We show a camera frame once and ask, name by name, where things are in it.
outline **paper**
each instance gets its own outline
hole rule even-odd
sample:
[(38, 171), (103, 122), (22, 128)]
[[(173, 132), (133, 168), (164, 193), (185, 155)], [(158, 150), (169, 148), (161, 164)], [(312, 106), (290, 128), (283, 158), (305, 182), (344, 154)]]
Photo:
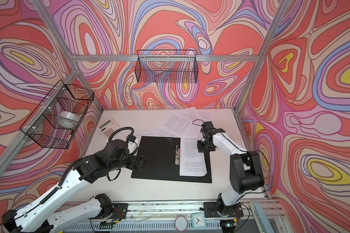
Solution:
[(155, 134), (152, 132), (140, 132), (140, 133), (134, 133), (135, 137), (137, 138), (138, 142), (137, 145), (140, 146), (140, 141), (142, 136), (148, 136), (148, 137), (154, 137)]
[(197, 149), (198, 136), (180, 136), (181, 176), (204, 176), (207, 174), (205, 156)]
[(180, 113), (186, 118), (188, 118), (188, 120), (190, 120), (191, 122), (196, 119), (201, 119), (201, 116), (195, 107), (182, 109), (180, 110)]
[(203, 121), (205, 121), (205, 122), (210, 121), (210, 115), (209, 115), (208, 113), (205, 113), (205, 112), (203, 112), (203, 111), (201, 111), (201, 110), (199, 110), (198, 112), (199, 112), (199, 114), (200, 114), (200, 116), (201, 116), (201, 119), (202, 119)]
[(181, 115), (171, 115), (168, 120), (163, 123), (163, 126), (159, 129), (159, 131), (163, 130), (162, 135), (167, 131), (169, 134), (162, 137), (175, 137), (170, 135), (176, 135), (176, 137), (180, 137), (180, 135), (199, 135), (200, 134), (200, 126), (192, 124), (189, 120), (184, 118)]

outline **clock face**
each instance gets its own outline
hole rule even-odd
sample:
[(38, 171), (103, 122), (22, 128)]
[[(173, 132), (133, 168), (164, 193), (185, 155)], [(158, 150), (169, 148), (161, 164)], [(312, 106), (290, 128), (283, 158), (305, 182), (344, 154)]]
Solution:
[(205, 226), (205, 216), (202, 213), (193, 214), (193, 226), (196, 227), (204, 227)]

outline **black folder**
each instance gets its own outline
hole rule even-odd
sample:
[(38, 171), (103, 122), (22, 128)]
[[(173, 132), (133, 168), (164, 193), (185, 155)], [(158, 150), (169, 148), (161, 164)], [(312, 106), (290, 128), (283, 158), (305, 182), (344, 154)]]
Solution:
[(180, 147), (178, 137), (141, 137), (137, 154), (146, 157), (147, 161), (140, 171), (132, 171), (131, 178), (212, 183), (209, 153), (204, 153), (207, 171), (205, 176), (179, 175), (180, 165), (175, 164), (177, 146)]

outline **black wire mesh basket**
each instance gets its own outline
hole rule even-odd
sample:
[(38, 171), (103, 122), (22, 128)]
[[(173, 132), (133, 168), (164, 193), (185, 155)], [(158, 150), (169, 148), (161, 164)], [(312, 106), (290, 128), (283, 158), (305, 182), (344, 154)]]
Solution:
[(196, 50), (137, 50), (137, 82), (197, 83)]
[(63, 84), (34, 124), (23, 127), (26, 119), (20, 130), (41, 147), (67, 149), (93, 99), (93, 91), (78, 85)]

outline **white table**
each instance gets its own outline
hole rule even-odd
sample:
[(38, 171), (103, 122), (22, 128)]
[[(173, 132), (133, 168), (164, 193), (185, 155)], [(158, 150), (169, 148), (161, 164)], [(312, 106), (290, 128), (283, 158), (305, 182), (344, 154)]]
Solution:
[[(135, 132), (155, 131), (157, 125), (166, 120), (166, 116), (174, 110), (106, 110), (103, 111), (100, 122), (113, 119), (120, 127), (133, 127)], [(231, 109), (202, 109), (210, 115), (215, 128), (222, 128), (238, 145), (245, 148), (243, 138), (238, 129)], [(125, 139), (128, 131), (123, 131), (114, 137)], [(107, 136), (96, 130), (86, 155), (102, 150), (106, 145)], [(147, 180), (131, 178), (131, 170), (122, 169), (119, 177), (108, 181), (106, 177), (99, 178), (93, 184), (70, 198), (69, 202), (87, 201), (91, 196), (106, 193), (112, 201), (168, 201), (168, 200), (205, 200), (216, 199), (230, 184), (229, 157), (218, 148), (210, 152), (212, 183), (194, 183), (169, 180)], [(109, 173), (114, 178), (117, 171)], [(263, 198), (263, 194), (251, 193), (246, 198)]]

